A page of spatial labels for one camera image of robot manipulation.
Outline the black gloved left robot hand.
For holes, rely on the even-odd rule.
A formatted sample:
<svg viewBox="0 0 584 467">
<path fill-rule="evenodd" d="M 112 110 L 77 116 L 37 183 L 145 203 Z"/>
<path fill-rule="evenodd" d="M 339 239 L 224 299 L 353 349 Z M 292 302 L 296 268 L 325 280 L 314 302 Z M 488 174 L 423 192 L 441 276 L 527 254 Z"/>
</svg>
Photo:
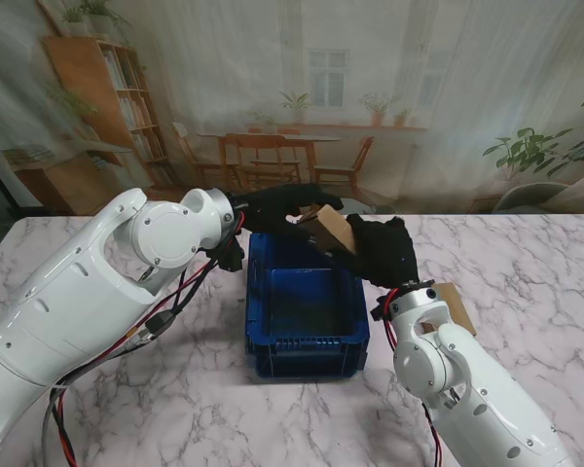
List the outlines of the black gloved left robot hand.
<svg viewBox="0 0 584 467">
<path fill-rule="evenodd" d="M 324 192 L 317 184 L 291 184 L 270 187 L 243 195 L 229 196 L 234 209 L 245 215 L 243 226 L 255 234 L 285 236 L 308 242 L 311 235 L 287 221 L 287 216 L 299 216 L 303 207 L 313 204 L 330 205 L 341 210 L 342 200 Z"/>
</svg>

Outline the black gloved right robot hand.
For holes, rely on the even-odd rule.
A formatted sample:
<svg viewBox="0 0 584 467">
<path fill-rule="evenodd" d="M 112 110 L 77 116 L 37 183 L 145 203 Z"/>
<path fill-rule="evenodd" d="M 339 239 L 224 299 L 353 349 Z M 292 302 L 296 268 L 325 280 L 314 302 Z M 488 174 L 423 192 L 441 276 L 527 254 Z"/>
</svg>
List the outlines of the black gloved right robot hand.
<svg viewBox="0 0 584 467">
<path fill-rule="evenodd" d="M 338 267 L 375 286 L 393 289 L 420 281 L 414 244 L 402 218 L 394 216 L 382 223 L 350 214 L 347 222 L 351 226 L 355 254 L 347 249 L 325 250 L 312 237 L 310 242 L 324 253 L 329 253 Z"/>
</svg>

